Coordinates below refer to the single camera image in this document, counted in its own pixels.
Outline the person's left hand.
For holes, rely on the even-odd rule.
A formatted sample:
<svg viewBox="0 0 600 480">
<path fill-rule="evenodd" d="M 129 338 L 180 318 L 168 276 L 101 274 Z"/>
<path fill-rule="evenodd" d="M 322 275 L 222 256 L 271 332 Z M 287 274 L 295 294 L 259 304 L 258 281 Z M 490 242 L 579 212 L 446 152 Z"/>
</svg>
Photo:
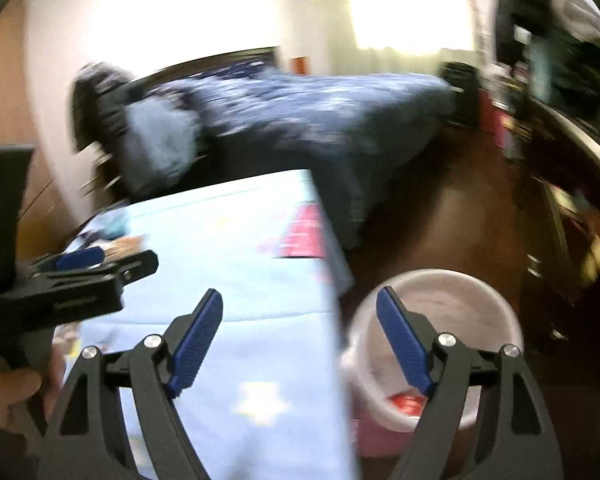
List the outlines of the person's left hand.
<svg viewBox="0 0 600 480">
<path fill-rule="evenodd" d="M 17 432 L 22 425 L 16 421 L 15 408 L 27 405 L 33 398 L 42 408 L 44 420 L 52 419 L 60 396 L 66 371 L 66 359 L 61 346 L 53 344 L 44 372 L 28 366 L 4 364 L 0 358 L 0 429 Z"/>
</svg>

